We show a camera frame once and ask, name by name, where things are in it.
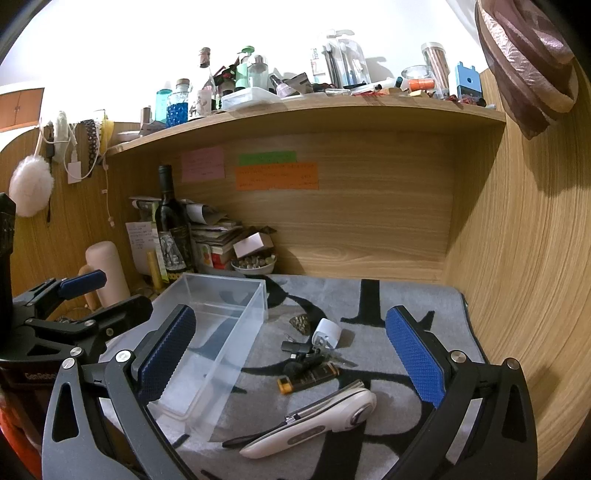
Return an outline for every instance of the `clear plastic box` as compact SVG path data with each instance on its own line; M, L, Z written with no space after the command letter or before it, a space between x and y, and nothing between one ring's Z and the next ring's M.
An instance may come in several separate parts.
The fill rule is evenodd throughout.
M222 97L222 110L231 112L241 108L265 103L279 103L281 99L269 90L249 87Z
M178 304L189 305L197 330L160 399L149 407L185 432L208 441L267 318L264 280L183 274L154 300L150 320L113 339L101 361L134 349Z

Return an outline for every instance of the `glass bottle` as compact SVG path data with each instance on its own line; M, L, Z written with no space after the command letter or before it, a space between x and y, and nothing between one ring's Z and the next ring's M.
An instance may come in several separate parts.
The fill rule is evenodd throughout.
M164 86L156 92L156 106L154 108L154 120L166 123L166 107L168 106L168 96L173 91L170 89L170 82L165 82Z
M189 79L178 79L174 93L167 99L166 126L184 124L189 121Z
M156 230L170 283L184 272L193 272L189 223L184 207L174 197L173 168L160 165L162 201L155 213Z

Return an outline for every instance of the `blue gripper pad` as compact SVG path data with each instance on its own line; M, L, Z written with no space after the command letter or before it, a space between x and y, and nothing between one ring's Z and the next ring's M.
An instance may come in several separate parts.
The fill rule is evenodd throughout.
M429 352L417 329L421 329L421 326L404 307L388 310L386 335L402 360L418 396L437 408L445 396L444 369Z
M107 283L107 276L102 270L94 270L94 272L86 275L79 275L74 278L67 278L60 283L60 289L57 294L61 299L71 300L89 293L91 291L102 288Z
M178 362L195 335L195 313L186 305L177 307L155 332L150 332L135 350L131 373L137 381L140 403L158 400Z

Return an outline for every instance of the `orange tube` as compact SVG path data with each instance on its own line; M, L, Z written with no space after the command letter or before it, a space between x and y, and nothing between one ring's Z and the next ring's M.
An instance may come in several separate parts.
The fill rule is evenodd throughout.
M432 90L435 88L435 80L433 79L409 79L408 89L411 92L416 90Z

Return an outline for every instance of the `plastic container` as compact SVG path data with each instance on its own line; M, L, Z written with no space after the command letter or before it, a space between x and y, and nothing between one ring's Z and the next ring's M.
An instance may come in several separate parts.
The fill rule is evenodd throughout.
M431 68L434 74L437 89L443 95L449 95L449 66L445 56L443 45L436 42L427 42L421 45L421 51L425 63Z
M369 70L361 46L352 40L352 30L330 30L327 32L326 44L322 47L324 67L329 73L331 82L337 88L358 83L371 83Z
M115 338L100 361L137 347L180 303L194 310L197 330L149 408L156 420L208 441L267 318L264 280L185 273L154 300L150 320Z
M259 87L249 87L222 97L222 110L231 112L240 108L265 103L279 103L281 99L269 90Z
M267 90L269 67L262 55L251 55L248 59L248 86Z

